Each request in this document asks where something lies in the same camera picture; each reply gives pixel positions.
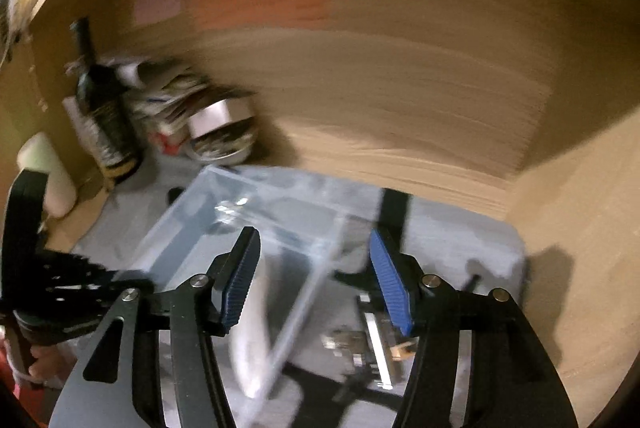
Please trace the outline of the person's left hand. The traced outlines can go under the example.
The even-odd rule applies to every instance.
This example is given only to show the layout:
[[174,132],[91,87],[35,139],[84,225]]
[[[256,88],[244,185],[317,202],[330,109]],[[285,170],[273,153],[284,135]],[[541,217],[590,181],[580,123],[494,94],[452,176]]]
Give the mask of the person's left hand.
[[19,384],[43,385],[55,389],[63,387],[76,363],[75,356],[64,344],[47,347],[34,344],[30,347],[34,362],[26,370],[20,370],[17,365],[18,350],[12,347],[11,341],[10,331],[2,327],[1,348],[6,352],[9,369]]

